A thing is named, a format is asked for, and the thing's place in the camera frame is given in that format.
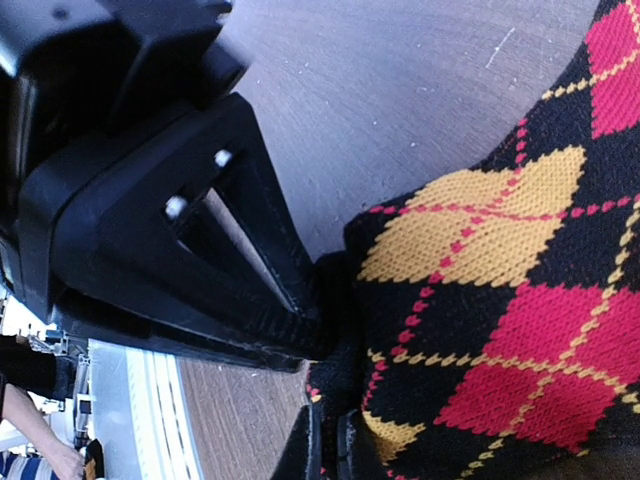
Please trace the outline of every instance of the knit fabric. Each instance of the knit fabric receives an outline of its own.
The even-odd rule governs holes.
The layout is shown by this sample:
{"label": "knit fabric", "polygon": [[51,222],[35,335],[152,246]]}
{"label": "knit fabric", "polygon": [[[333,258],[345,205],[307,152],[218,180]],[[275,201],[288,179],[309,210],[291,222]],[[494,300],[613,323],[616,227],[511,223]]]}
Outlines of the knit fabric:
{"label": "knit fabric", "polygon": [[[354,388],[389,478],[513,479],[640,444],[639,54],[640,0],[602,1],[485,161],[348,225]],[[339,365],[313,365],[307,386],[326,479]]]}

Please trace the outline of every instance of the black fabric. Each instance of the black fabric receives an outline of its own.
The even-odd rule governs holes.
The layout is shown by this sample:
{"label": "black fabric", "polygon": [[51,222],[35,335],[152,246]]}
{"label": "black fabric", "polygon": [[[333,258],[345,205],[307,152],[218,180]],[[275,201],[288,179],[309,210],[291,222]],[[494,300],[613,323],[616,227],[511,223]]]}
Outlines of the black fabric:
{"label": "black fabric", "polygon": [[52,398],[56,383],[56,357],[34,352],[16,342],[15,336],[0,336],[0,373],[6,383],[45,398]]}
{"label": "black fabric", "polygon": [[105,477],[104,451],[98,440],[93,440],[87,445],[84,462],[82,480],[99,480]]}
{"label": "black fabric", "polygon": [[5,388],[7,387],[7,377],[4,376],[4,374],[0,373],[0,421],[2,421],[3,418],[3,412],[4,412],[4,392],[5,392]]}
{"label": "black fabric", "polygon": [[338,478],[340,480],[386,480],[389,478],[376,458],[375,445],[367,433],[362,415],[352,410],[340,418],[338,423],[338,440],[340,452],[338,456]]}
{"label": "black fabric", "polygon": [[289,441],[282,453],[282,460],[275,471],[278,480],[319,480],[321,456],[317,450],[321,447],[320,412],[305,406],[300,410]]}

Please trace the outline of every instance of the gray floor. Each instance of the gray floor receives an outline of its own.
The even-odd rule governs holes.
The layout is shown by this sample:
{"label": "gray floor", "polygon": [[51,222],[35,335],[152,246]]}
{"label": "gray floor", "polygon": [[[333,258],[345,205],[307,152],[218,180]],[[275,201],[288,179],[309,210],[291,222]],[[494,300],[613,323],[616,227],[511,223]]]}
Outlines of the gray floor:
{"label": "gray floor", "polygon": [[[355,213],[481,160],[562,71],[595,0],[238,0],[254,105],[312,256]],[[205,477],[267,479],[301,375],[184,362]]]}
{"label": "gray floor", "polygon": [[102,442],[109,478],[139,480],[135,424],[124,348],[94,343],[91,390],[96,434]]}

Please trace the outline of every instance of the red diamond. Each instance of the red diamond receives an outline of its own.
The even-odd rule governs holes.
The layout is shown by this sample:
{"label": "red diamond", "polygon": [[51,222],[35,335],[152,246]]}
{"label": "red diamond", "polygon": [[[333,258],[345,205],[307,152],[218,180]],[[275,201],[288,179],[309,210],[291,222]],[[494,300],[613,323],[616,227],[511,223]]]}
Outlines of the red diamond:
{"label": "red diamond", "polygon": [[[621,4],[597,22],[587,35],[587,46],[593,74],[610,71],[622,64],[638,49],[629,7]],[[638,123],[639,77],[640,64],[634,62],[593,87],[593,138],[620,132]]]}
{"label": "red diamond", "polygon": [[[592,310],[601,304],[602,291],[596,287],[519,287],[483,353],[503,362],[532,362],[530,367],[473,368],[435,423],[489,435],[515,428],[519,438],[578,451],[616,397],[615,383],[607,385],[605,380],[617,377],[627,384],[640,375],[640,295],[621,290],[609,299],[609,310],[585,328],[594,318]],[[592,374],[581,378],[577,370],[564,373],[567,367],[549,372],[585,330],[586,342],[566,362],[567,367],[593,367]],[[596,372],[606,375],[595,380]],[[552,374],[553,382],[536,395],[538,382]],[[527,405],[523,414],[521,408]],[[514,427],[512,421],[519,417],[524,422]]]}

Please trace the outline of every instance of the black plastic part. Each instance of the black plastic part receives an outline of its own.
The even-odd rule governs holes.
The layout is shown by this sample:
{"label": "black plastic part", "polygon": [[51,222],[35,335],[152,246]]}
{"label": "black plastic part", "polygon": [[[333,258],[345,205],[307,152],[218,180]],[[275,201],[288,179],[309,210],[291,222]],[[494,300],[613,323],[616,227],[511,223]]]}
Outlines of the black plastic part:
{"label": "black plastic part", "polygon": [[195,75],[189,100],[198,108],[208,108],[215,100],[231,93],[247,72],[248,64],[220,42],[205,53]]}
{"label": "black plastic part", "polygon": [[[213,158],[223,148],[238,158],[218,179]],[[211,268],[168,228],[167,200],[211,185],[276,272],[293,311]],[[253,111],[237,95],[176,122],[86,186],[61,215],[52,252],[65,285],[157,322],[301,358],[320,359],[331,348],[314,304],[303,305],[311,300],[301,280],[308,258]]]}
{"label": "black plastic part", "polygon": [[73,291],[67,291],[59,299],[51,320],[71,336],[127,347],[281,372],[295,372],[300,367],[295,358],[238,348],[224,341],[189,334]]}
{"label": "black plastic part", "polygon": [[107,120],[116,133],[187,91],[222,27],[194,0],[101,1],[139,45]]}
{"label": "black plastic part", "polygon": [[88,400],[80,400],[78,410],[84,415],[91,415],[91,402]]}
{"label": "black plastic part", "polygon": [[338,420],[338,480],[388,480],[359,410]]}
{"label": "black plastic part", "polygon": [[319,408],[300,409],[272,480],[320,480],[322,419]]}
{"label": "black plastic part", "polygon": [[62,289],[50,270],[53,234],[61,213],[90,180],[187,111],[186,105],[176,105],[117,139],[88,135],[55,154],[27,179],[19,203],[20,266],[12,264],[12,271],[22,276],[24,293],[18,298],[40,320],[50,322],[53,302]]}
{"label": "black plastic part", "polygon": [[65,110],[73,95],[71,79],[76,72],[60,64],[48,64],[38,72],[22,72],[13,83],[9,94],[9,115],[19,121],[2,130],[7,140],[2,183],[5,187],[5,205],[14,209],[17,192],[22,181],[35,167],[56,150],[64,147],[64,135],[55,135],[55,124],[68,118]]}
{"label": "black plastic part", "polygon": [[0,236],[0,262],[2,263],[2,284],[24,303],[25,292],[22,281],[20,253],[18,247],[7,235]]}
{"label": "black plastic part", "polygon": [[[9,139],[8,136],[3,134],[4,132],[8,132],[10,128],[10,124],[13,121],[12,116],[8,114],[9,108],[11,105],[11,87],[12,87],[12,79],[9,75],[0,68],[0,152],[6,152],[9,148]],[[0,155],[0,175],[5,175],[6,169],[2,167],[2,155]],[[2,202],[0,198],[0,225],[5,223],[9,225],[11,223],[9,215],[6,212],[6,209],[3,208],[4,202]]]}
{"label": "black plastic part", "polygon": [[231,5],[230,1],[227,0],[194,0],[198,5],[201,5],[211,11],[213,11],[216,15],[225,15],[227,13],[231,13],[233,9],[233,5]]}
{"label": "black plastic part", "polygon": [[280,305],[275,293],[262,280],[249,261],[239,255],[236,245],[220,229],[204,202],[195,206],[177,230],[177,238],[198,258],[233,277],[243,289],[251,290],[272,305]]}
{"label": "black plastic part", "polygon": [[0,2],[0,67],[16,77],[34,55],[57,39],[113,21],[95,0],[4,0]]}

